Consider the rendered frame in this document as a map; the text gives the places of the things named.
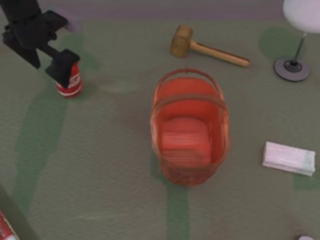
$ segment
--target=red basket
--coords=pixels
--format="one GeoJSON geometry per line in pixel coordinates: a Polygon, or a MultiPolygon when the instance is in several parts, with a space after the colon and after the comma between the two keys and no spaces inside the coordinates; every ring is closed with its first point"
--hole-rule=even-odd
{"type": "Polygon", "coordinates": [[[229,117],[223,93],[199,70],[177,69],[158,81],[150,125],[160,169],[174,184],[205,182],[228,154],[229,117]],[[171,78],[177,74],[185,76],[171,78]]]}

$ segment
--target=red can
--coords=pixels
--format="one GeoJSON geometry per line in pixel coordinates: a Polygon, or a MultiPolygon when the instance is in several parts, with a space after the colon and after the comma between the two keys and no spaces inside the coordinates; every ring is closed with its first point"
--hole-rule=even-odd
{"type": "Polygon", "coordinates": [[[64,88],[56,82],[56,91],[65,98],[75,97],[81,92],[82,81],[79,72],[78,63],[73,65],[70,74],[70,82],[68,88],[64,88]]]}
{"type": "Polygon", "coordinates": [[[2,212],[0,212],[0,240],[19,240],[2,212]]]}

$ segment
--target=wooden mallet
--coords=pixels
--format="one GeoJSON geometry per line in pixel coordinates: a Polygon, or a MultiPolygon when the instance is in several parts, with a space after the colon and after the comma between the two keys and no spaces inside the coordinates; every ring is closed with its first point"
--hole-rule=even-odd
{"type": "Polygon", "coordinates": [[[205,46],[192,40],[193,30],[187,25],[180,25],[171,41],[170,53],[178,58],[184,58],[189,49],[212,56],[225,62],[241,67],[248,67],[250,60],[219,49],[205,46]]]}

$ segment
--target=hammer handle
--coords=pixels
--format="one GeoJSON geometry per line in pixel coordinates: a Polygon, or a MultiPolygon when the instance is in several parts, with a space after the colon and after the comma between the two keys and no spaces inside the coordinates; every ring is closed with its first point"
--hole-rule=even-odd
{"type": "Polygon", "coordinates": [[[203,44],[198,43],[196,41],[191,41],[189,48],[194,51],[212,56],[214,58],[226,61],[231,64],[235,64],[235,65],[238,65],[241,67],[248,67],[250,65],[249,59],[228,53],[226,51],[221,51],[221,50],[213,48],[213,47],[203,45],[203,44]]]}

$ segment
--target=green floor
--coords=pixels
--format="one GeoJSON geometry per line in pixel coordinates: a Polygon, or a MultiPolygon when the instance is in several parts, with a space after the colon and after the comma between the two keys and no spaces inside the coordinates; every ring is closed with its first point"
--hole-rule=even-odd
{"type": "Polygon", "coordinates": [[[318,152],[320,36],[312,75],[289,83],[273,61],[299,33],[279,22],[191,21],[195,40],[249,58],[248,69],[168,48],[180,22],[91,21],[53,45],[80,54],[84,92],[64,99],[44,73],[0,45],[0,209],[21,240],[291,240],[320,238],[320,173],[262,167],[266,141],[318,152]],[[230,114],[231,148],[208,182],[166,183],[151,148],[156,82],[181,67],[213,76],[230,114]]]}

